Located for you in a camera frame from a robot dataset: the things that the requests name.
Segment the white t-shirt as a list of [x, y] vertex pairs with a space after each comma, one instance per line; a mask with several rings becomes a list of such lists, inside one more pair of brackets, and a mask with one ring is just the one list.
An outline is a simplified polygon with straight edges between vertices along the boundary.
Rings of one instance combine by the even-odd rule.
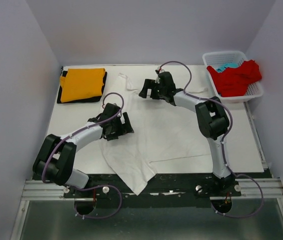
[[212, 172], [209, 144], [196, 114], [140, 98], [137, 90], [122, 73], [108, 86], [107, 92], [123, 96], [133, 133], [99, 143], [103, 158], [128, 188], [139, 195], [155, 174]]

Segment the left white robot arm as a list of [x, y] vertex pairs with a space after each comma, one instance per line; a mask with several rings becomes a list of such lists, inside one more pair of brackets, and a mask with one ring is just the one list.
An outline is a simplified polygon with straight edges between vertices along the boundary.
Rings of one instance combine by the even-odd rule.
[[43, 183], [74, 187], [80, 197], [86, 198], [92, 193], [93, 186], [86, 173], [74, 168], [76, 153], [94, 141], [117, 140], [133, 132], [128, 113], [122, 112], [114, 103], [107, 103], [103, 112], [88, 119], [83, 127], [74, 132], [46, 136], [32, 172], [40, 176]]

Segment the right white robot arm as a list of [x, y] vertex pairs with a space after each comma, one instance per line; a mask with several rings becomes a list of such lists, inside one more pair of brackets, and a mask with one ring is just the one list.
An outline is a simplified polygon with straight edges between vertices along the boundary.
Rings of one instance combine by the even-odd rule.
[[148, 91], [153, 100], [164, 100], [173, 106], [196, 113], [199, 131], [208, 141], [212, 158], [214, 181], [211, 189], [215, 195], [223, 196], [235, 181], [227, 160], [226, 136], [233, 125], [232, 117], [226, 113], [227, 108], [216, 96], [201, 98], [187, 93], [184, 89], [176, 88], [168, 71], [159, 73], [157, 79], [145, 79], [138, 96], [145, 99]]

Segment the white plastic basket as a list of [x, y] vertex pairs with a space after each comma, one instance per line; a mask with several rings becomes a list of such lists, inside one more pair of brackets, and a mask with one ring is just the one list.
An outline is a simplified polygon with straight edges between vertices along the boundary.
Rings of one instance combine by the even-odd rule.
[[[205, 67], [212, 66], [214, 69], [227, 63], [236, 63], [240, 66], [244, 61], [249, 61], [246, 55], [241, 51], [230, 50], [230, 51], [218, 51], [205, 53], [202, 56]], [[222, 97], [218, 94], [217, 89], [214, 85], [213, 79], [207, 70], [207, 76], [210, 80], [214, 94], [220, 98], [223, 103], [243, 103], [248, 102], [252, 99], [261, 97], [264, 94], [263, 87], [260, 81], [250, 84], [247, 92], [243, 96], [235, 97]]]

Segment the teal t-shirt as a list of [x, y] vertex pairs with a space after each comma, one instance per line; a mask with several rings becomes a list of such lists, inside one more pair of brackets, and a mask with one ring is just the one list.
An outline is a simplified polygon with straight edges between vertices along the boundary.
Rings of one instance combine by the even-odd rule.
[[236, 69], [238, 68], [239, 65], [237, 63], [225, 63], [223, 65], [220, 65], [219, 67], [217, 67], [215, 70], [218, 73], [222, 73], [223, 71], [225, 71], [226, 69], [230, 68], [230, 69]]

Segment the red t-shirt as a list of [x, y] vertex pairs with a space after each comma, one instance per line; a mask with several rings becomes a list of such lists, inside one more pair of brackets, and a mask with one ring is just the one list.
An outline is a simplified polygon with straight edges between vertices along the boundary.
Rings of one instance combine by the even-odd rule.
[[262, 79], [259, 65], [254, 60], [244, 61], [239, 67], [227, 67], [218, 72], [212, 66], [207, 66], [217, 93], [221, 97], [244, 96], [249, 85]]

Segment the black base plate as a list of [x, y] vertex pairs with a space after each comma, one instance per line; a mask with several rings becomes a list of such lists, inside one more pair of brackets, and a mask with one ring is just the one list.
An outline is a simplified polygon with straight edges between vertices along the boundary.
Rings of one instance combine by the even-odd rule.
[[211, 199], [230, 199], [241, 196], [234, 177], [218, 180], [211, 173], [158, 173], [136, 195], [116, 174], [91, 174], [89, 190], [71, 188], [64, 194], [80, 206], [92, 205], [99, 209], [122, 208], [208, 208]]

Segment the aluminium rail frame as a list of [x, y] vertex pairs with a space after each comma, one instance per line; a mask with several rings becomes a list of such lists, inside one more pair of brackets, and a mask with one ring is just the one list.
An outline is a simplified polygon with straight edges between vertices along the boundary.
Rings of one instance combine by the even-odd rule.
[[[282, 199], [283, 184], [278, 178], [262, 178], [240, 176], [234, 178], [239, 183], [241, 195], [225, 199]], [[69, 193], [74, 187], [59, 186], [53, 183], [43, 183], [40, 180], [28, 180], [25, 182], [22, 190], [22, 199], [29, 201], [55, 201], [66, 200], [64, 194]], [[75, 189], [79, 191], [87, 191], [84, 189]]]

